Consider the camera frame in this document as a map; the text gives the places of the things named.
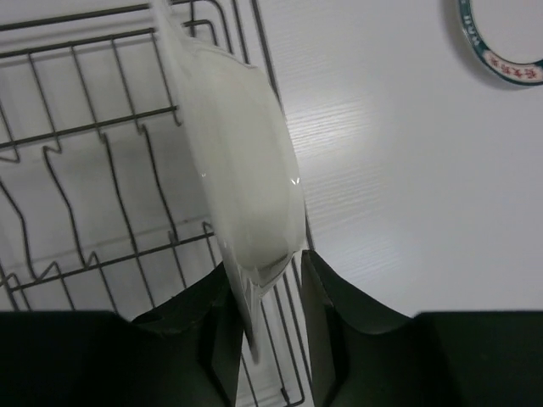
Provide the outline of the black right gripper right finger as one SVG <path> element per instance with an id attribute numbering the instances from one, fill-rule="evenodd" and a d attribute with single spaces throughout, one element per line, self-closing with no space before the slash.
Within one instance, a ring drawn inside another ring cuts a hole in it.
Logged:
<path id="1" fill-rule="evenodd" d="M 408 317 L 301 255 L 301 302 L 317 406 L 539 406 L 539 311 Z"/>

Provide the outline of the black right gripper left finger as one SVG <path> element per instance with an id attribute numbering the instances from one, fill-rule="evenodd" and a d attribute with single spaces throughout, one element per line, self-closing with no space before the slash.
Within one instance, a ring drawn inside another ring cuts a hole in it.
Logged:
<path id="1" fill-rule="evenodd" d="M 132 321 L 1 315 L 4 406 L 233 406 L 242 320 L 222 266 Z"/>

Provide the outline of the white deep plate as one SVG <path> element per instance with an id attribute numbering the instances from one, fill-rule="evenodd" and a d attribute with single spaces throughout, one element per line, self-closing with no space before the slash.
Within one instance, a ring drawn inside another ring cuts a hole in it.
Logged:
<path id="1" fill-rule="evenodd" d="M 306 233 L 286 119 L 259 67 L 189 36 L 169 2 L 153 1 L 150 9 L 222 262 L 259 360 L 262 299 Z"/>

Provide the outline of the green rimmed white plate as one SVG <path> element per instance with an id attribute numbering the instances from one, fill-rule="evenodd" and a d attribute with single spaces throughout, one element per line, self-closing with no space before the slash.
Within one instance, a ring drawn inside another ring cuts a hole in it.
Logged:
<path id="1" fill-rule="evenodd" d="M 541 1 L 441 1 L 447 35 L 476 75 L 504 88 L 542 87 Z"/>

